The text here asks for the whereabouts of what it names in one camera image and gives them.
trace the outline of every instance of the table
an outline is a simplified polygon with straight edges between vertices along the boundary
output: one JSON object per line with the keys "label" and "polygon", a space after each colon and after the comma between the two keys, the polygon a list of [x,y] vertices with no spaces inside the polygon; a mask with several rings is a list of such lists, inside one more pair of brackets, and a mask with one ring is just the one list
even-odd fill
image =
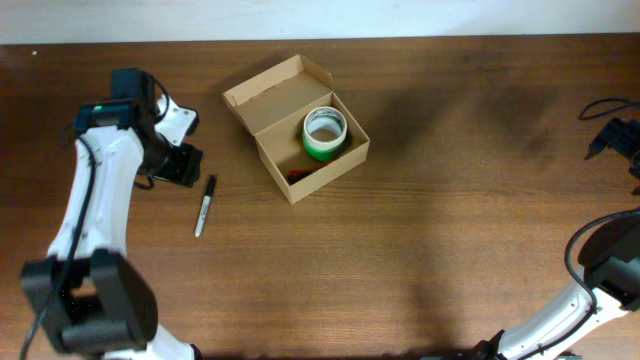
{"label": "table", "polygon": [[[221,93],[297,53],[332,73],[371,147],[292,206]],[[22,264],[45,256],[66,209],[75,152],[58,133],[108,96],[111,69],[145,69],[197,109],[187,142],[218,174],[200,238],[205,176],[133,190],[129,259],[161,323],[206,354],[356,356],[469,348],[569,282],[573,232],[637,206],[621,156],[583,161],[608,119],[576,116],[637,96],[639,61],[638,34],[4,46],[0,357],[17,357],[33,317]],[[630,315],[574,350],[637,359],[639,334]],[[31,355],[57,358],[42,333]]]}

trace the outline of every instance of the pen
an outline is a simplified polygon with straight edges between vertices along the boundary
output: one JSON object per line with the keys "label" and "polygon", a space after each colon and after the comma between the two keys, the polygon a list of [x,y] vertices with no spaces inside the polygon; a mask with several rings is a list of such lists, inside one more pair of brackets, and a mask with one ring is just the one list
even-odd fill
{"label": "pen", "polygon": [[200,208],[200,214],[198,215],[198,224],[196,225],[196,236],[202,234],[202,228],[204,227],[204,221],[207,219],[207,213],[209,212],[209,204],[211,204],[211,198],[213,197],[213,189],[216,187],[216,176],[210,175],[209,182],[207,183],[207,191],[204,193],[202,199],[202,208]]}

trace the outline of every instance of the brown wood surface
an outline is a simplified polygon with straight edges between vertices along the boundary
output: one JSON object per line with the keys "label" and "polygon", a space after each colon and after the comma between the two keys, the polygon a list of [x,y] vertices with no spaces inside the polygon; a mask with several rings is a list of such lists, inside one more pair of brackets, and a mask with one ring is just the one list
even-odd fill
{"label": "brown wood surface", "polygon": [[[371,147],[291,206],[221,93],[296,53],[332,73]],[[33,317],[22,264],[44,257],[67,205],[75,153],[58,132],[108,95],[113,68],[143,68],[199,111],[188,142],[219,175],[200,238],[202,179],[133,191],[129,259],[161,322],[208,354],[332,356],[471,347],[554,297],[571,234],[637,206],[622,157],[583,161],[607,119],[576,115],[637,100],[639,64],[633,34],[0,47],[0,357]],[[574,349],[639,359],[639,321]],[[42,333],[32,350],[56,358]]]}

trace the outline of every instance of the white wall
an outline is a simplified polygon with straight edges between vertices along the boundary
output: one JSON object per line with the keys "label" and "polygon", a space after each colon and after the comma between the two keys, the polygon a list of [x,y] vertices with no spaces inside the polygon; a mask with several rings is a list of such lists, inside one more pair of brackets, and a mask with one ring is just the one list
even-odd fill
{"label": "white wall", "polygon": [[640,31],[640,0],[0,0],[0,43]]}

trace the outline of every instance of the robotic arm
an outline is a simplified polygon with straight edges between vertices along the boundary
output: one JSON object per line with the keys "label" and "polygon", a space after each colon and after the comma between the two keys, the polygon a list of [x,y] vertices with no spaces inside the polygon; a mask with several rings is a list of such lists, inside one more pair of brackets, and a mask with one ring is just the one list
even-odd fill
{"label": "robotic arm", "polygon": [[[115,70],[111,99],[83,106],[74,120],[77,165],[67,212],[47,259],[22,272],[23,289],[38,314],[34,326],[41,322],[60,353],[200,357],[195,346],[158,324],[153,292],[126,261],[136,175],[188,187],[199,177],[202,152],[182,142],[198,114],[178,107],[159,83],[163,95],[156,103],[156,83],[138,69]],[[72,289],[87,282],[95,294],[75,296]]]}

